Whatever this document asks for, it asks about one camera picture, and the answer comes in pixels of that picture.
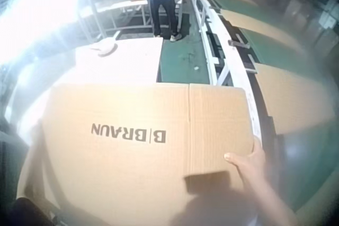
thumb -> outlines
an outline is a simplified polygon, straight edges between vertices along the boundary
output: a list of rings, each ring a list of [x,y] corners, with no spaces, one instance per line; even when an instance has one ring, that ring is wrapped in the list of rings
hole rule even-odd
[[[243,158],[235,153],[224,154],[224,159],[235,166],[239,166],[243,161]]]

